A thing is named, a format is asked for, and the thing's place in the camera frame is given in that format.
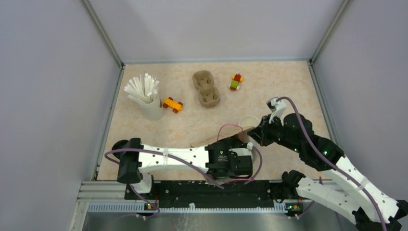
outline paper cup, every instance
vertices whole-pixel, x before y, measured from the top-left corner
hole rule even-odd
[[[143,115],[149,120],[159,120],[165,114],[165,109],[159,96],[157,96],[156,99],[149,104],[138,103],[138,105]]]
[[[259,125],[259,119],[253,115],[246,115],[240,119],[240,126],[245,127],[257,127]]]

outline gray wall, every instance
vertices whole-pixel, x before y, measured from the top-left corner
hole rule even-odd
[[[348,157],[408,200],[408,1],[354,1],[316,67]]]
[[[68,229],[117,76],[80,1],[0,1],[0,230]]]
[[[90,0],[123,62],[306,59],[342,0]]]

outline beige table surface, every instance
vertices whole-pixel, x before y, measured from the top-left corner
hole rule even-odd
[[[194,72],[208,70],[214,76],[221,101],[213,108],[202,107],[198,91],[191,76]],[[170,108],[159,121],[146,119],[136,102],[127,97],[123,88],[132,77],[149,73],[159,81],[162,99],[172,97],[181,101],[183,110],[175,114]],[[233,74],[240,73],[243,82],[239,91],[230,91],[228,84]],[[106,141],[105,152],[119,140],[139,137],[143,143],[158,147],[187,148],[194,141],[204,140],[217,134],[226,123],[238,124],[245,115],[261,118],[271,111],[266,101],[275,96],[292,98],[299,112],[313,123],[316,134],[329,137],[323,114],[306,61],[285,62],[221,62],[221,63],[175,63],[175,64],[127,64],[120,86],[112,123]],[[287,103],[285,115],[293,109]],[[300,161],[298,154],[272,144],[259,148],[264,163],[259,180],[280,180],[284,171],[292,169],[318,179],[326,178],[315,169]],[[258,167],[254,163],[254,172]],[[103,158],[98,180],[115,180],[118,165]],[[202,180],[195,171],[155,171],[156,180]]]

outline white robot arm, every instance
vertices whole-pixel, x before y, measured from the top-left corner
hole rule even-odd
[[[378,210],[385,224],[388,225],[387,227],[395,228],[396,220],[406,216],[408,212],[406,201],[397,201],[375,187],[353,166],[344,152],[336,144],[329,139],[314,134],[312,123],[309,120],[299,115],[303,128],[310,138],[309,141],[313,142],[319,152],[326,157],[326,161],[331,162],[335,168],[322,160],[312,148],[302,130],[296,113],[287,115],[282,125],[280,119],[286,108],[286,104],[281,98],[272,98],[267,102],[267,105],[272,111],[272,114],[264,116],[258,127],[249,131],[248,135],[261,146],[268,146],[275,142],[299,153],[300,159],[304,161],[305,164],[331,178],[343,188],[345,192],[345,194],[342,194],[331,191],[322,185],[313,183],[311,179],[305,177],[303,174],[291,171],[295,172],[292,173],[292,175],[297,174],[297,177],[291,176],[286,181],[292,181],[289,182],[289,185],[296,188],[296,192],[299,196],[315,200],[333,209],[354,224],[362,226],[361,224],[363,223],[364,230],[369,230],[371,227],[378,227],[380,224],[381,220],[374,203],[378,206]],[[352,179],[346,177],[340,170],[358,181],[361,186],[356,186]],[[369,199],[364,190],[373,198],[374,203]]]
[[[162,148],[142,144],[140,138],[119,141],[113,150],[128,148],[143,152],[124,151],[115,153],[119,162],[117,181],[126,184],[141,182],[140,174],[156,170],[191,170],[218,178],[237,178],[252,175],[252,143],[243,143],[229,137],[207,146],[196,148]]]

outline green lego brick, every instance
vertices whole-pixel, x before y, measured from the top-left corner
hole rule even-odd
[[[232,87],[232,88],[237,88],[237,86],[238,86],[238,81],[233,80],[233,81],[231,82],[231,87]]]

